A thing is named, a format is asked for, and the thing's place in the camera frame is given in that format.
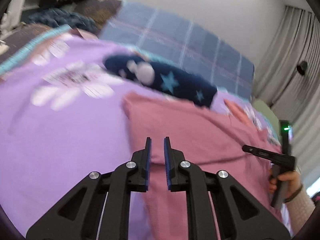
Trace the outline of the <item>person's right hand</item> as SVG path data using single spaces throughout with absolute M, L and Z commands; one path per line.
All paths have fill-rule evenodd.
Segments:
M 296 191 L 298 191 L 302 185 L 300 179 L 300 173 L 296 170 L 279 174 L 276 178 L 272 175 L 272 169 L 270 169 L 270 176 L 268 179 L 269 192 L 274 194 L 277 189 L 277 182 L 282 181 L 287 183 L 287 191 L 285 193 L 285 199 L 290 198 Z

